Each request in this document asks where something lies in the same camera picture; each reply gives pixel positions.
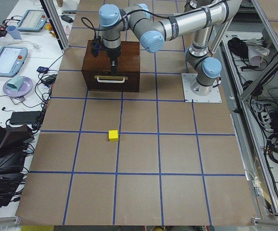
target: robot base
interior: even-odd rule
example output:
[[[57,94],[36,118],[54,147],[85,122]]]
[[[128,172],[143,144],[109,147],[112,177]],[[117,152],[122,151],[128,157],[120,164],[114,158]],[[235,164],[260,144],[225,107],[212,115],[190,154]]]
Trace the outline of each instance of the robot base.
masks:
[[[193,84],[196,77],[197,77],[197,74],[182,73],[182,82],[183,82],[185,102],[221,103],[221,96],[220,96],[218,87],[212,88],[210,94],[207,96],[197,95],[191,90],[190,86]]]

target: purple plate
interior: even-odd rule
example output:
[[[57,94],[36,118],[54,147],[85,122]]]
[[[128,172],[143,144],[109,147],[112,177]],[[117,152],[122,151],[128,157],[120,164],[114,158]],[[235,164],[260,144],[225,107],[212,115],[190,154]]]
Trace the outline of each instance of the purple plate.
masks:
[[[19,96],[23,96],[23,95],[28,94],[33,87],[33,82],[28,77],[23,76],[23,78],[24,78],[24,82],[23,82],[22,86],[20,87],[20,89],[18,91],[12,91],[12,90],[8,89],[6,87],[6,84],[9,81],[6,81],[5,84],[2,87],[3,92],[5,94],[7,94],[8,96],[12,96],[12,97],[19,97]]]

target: blue-framed tablet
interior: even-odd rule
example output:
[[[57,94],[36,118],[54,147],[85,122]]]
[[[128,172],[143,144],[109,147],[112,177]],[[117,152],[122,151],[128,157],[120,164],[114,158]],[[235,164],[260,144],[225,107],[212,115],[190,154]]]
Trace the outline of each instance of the blue-framed tablet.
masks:
[[[28,54],[26,47],[3,46],[0,49],[0,77],[14,77]]]
[[[27,10],[19,21],[19,31],[39,32],[45,25],[47,16],[43,10]]]

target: drawer handle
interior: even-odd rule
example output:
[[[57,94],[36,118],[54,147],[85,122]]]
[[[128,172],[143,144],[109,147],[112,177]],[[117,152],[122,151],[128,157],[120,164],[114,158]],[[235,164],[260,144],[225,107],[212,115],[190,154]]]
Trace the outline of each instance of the drawer handle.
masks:
[[[99,77],[97,77],[97,81],[99,83],[125,83],[125,78],[122,80],[101,80]]]

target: blue cup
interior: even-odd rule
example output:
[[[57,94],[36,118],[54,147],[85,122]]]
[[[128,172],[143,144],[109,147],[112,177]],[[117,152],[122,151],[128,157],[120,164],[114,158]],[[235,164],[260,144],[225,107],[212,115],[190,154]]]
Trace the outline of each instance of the blue cup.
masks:
[[[16,26],[8,26],[6,28],[6,31],[11,35],[13,39],[22,39]]]

